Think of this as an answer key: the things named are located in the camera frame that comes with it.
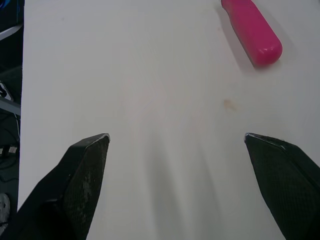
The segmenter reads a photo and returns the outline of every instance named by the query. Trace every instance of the tool handle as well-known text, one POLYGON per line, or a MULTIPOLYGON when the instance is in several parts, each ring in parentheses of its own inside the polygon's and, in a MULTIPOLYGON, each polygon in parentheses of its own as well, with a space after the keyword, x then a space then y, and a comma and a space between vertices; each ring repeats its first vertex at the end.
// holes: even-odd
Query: tool handle
POLYGON ((221 4, 252 63, 275 63, 282 54, 282 44, 256 5, 251 0, 221 0, 221 4))

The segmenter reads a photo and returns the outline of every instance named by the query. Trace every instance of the black cable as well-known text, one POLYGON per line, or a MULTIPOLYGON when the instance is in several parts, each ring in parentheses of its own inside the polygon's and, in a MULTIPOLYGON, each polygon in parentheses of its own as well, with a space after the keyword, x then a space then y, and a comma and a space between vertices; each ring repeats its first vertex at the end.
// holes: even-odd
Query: black cable
POLYGON ((15 159, 14 159, 13 163, 11 163, 11 164, 9 164, 9 165, 7 165, 7 166, 4 166, 4 167, 0 167, 0 170, 5 170, 5 169, 8 169, 8 168, 13 167, 14 165, 16 165, 18 159, 19 159, 19 154, 16 153, 16 154, 15 154, 15 159))
POLYGON ((5 127, 2 127, 3 130, 5 130, 7 133, 9 133, 11 135, 11 137, 13 137, 14 141, 16 142, 16 144, 19 145, 19 142, 17 141, 16 137, 12 134, 12 132, 10 132, 8 129, 6 129, 5 127))
POLYGON ((14 177, 14 178, 10 178, 8 180, 5 180, 2 176, 0 176, 0 181, 3 182, 4 184, 8 183, 8 182, 11 182, 13 180, 16 180, 16 181, 19 181, 19 178, 17 177, 14 177))
POLYGON ((5 222, 0 222, 0 227, 2 227, 2 226, 5 225, 5 224, 8 224, 8 222, 7 222, 7 221, 5 221, 5 222))

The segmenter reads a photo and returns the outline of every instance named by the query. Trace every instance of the white tabletop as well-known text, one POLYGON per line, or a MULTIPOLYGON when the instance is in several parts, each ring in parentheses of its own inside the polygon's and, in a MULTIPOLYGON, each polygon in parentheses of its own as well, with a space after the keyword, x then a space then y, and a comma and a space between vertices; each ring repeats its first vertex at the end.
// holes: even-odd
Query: white tabletop
POLYGON ((19 206, 109 133, 88 240, 283 240, 243 138, 320 164, 320 3, 255 3, 283 44, 260 70, 218 0, 26 1, 19 206))

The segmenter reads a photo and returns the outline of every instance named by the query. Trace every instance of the stain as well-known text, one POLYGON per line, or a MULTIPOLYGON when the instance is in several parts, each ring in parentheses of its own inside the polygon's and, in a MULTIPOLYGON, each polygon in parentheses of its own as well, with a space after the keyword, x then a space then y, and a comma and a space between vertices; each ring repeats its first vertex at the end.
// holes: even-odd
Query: stain
POLYGON ((237 111, 237 107, 236 107, 236 104, 231 101, 230 99, 225 99, 223 101, 223 106, 225 109, 230 109, 232 111, 237 111))

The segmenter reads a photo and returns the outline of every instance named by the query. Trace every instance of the cable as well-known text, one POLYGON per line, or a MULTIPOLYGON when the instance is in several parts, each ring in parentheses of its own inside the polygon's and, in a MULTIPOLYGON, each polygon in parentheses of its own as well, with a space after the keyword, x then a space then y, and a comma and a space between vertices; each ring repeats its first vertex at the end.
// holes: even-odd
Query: cable
POLYGON ((13 181, 13 180, 19 181, 19 178, 13 177, 13 178, 10 178, 10 179, 8 179, 8 180, 5 180, 2 176, 0 176, 0 181, 3 182, 4 184, 5 184, 5 183, 8 183, 8 182, 11 182, 11 181, 13 181))
POLYGON ((15 135, 12 134, 12 132, 10 132, 10 131, 9 131, 8 129, 6 129, 5 127, 2 127, 2 129, 5 130, 8 134, 10 134, 11 137, 13 137, 15 143, 19 145, 19 142, 17 141, 15 135))
POLYGON ((19 130, 19 121, 18 121, 18 116, 16 114, 14 114, 15 116, 15 120, 16 120, 16 130, 17 130, 17 133, 18 133, 18 136, 19 136, 19 139, 20 139, 20 130, 19 130))
POLYGON ((13 161, 13 163, 9 164, 8 166, 4 166, 4 167, 0 167, 0 170, 4 170, 4 169, 8 169, 8 168, 11 168, 12 166, 14 166, 16 163, 17 163, 17 160, 18 160, 18 154, 16 153, 15 155, 15 159, 13 161))

